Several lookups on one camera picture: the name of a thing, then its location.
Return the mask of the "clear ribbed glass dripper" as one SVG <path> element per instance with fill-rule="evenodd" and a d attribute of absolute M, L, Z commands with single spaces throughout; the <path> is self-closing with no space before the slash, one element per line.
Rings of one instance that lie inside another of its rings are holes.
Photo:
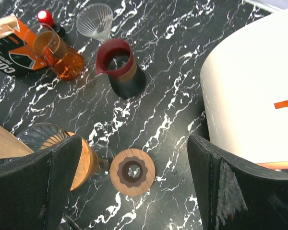
<path fill-rule="evenodd" d="M 79 13 L 76 29 L 81 35 L 104 43 L 110 39 L 112 22 L 112 9 L 106 4 L 94 3 Z"/>

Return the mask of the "orange glass carafe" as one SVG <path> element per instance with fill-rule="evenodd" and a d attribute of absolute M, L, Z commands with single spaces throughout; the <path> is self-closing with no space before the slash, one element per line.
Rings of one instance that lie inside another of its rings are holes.
<path fill-rule="evenodd" d="M 84 69 L 84 58 L 45 23 L 37 23 L 24 33 L 24 46 L 43 60 L 61 80 L 74 80 Z"/>

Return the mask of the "clear glass server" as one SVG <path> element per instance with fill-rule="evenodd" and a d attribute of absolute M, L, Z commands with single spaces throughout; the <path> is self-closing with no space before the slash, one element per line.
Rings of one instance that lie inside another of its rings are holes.
<path fill-rule="evenodd" d="M 91 176 L 95 180 L 104 179 L 109 176 L 110 166 L 115 155 L 109 147 L 103 144 L 92 144 L 90 148 L 93 153 L 93 159 L 97 160 L 93 164 Z"/>

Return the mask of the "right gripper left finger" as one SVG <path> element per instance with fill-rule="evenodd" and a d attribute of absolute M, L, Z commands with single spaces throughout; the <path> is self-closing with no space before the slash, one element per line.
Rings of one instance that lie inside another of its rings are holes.
<path fill-rule="evenodd" d="M 82 151 L 73 135 L 0 165 L 0 230 L 55 230 Z"/>

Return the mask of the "brown paper coffee filter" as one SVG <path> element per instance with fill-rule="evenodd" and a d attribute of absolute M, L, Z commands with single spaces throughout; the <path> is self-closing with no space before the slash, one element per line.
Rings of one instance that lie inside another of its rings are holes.
<path fill-rule="evenodd" d="M 0 126 L 0 159 L 23 157 L 33 152 L 23 142 Z"/>

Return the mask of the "white orange coffee grinder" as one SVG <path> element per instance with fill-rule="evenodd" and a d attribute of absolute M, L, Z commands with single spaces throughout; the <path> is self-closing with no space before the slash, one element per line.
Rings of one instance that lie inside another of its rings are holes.
<path fill-rule="evenodd" d="M 270 169 L 288 169 L 288 9 L 219 43 L 200 82 L 210 141 Z"/>

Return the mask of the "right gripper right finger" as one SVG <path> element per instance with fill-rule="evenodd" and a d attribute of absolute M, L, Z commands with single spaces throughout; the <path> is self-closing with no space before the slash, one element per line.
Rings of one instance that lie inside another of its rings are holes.
<path fill-rule="evenodd" d="M 189 136 L 187 152 L 205 230 L 288 230 L 288 173 L 200 136 Z"/>

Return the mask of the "orange coffee filter box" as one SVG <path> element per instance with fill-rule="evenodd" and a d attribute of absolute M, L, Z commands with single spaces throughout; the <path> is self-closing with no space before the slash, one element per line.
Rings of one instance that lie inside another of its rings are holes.
<path fill-rule="evenodd" d="M 32 51 L 36 38 L 14 14 L 0 18 L 0 71 L 17 76 L 46 67 Z"/>

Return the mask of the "red black dripper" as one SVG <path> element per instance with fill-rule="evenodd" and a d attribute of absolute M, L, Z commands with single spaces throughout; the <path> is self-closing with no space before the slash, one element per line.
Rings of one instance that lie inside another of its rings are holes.
<path fill-rule="evenodd" d="M 122 39 L 110 39 L 99 47 L 95 69 L 96 74 L 108 75 L 113 91 L 124 100 L 138 96 L 146 87 L 145 73 Z"/>

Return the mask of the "red white small bottle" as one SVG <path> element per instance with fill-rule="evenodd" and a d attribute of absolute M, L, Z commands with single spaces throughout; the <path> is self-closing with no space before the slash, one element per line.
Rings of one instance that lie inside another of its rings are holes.
<path fill-rule="evenodd" d="M 37 19 L 40 23 L 49 25 L 60 37 L 65 36 L 65 29 L 54 21 L 52 14 L 49 11 L 39 11 L 37 14 Z"/>

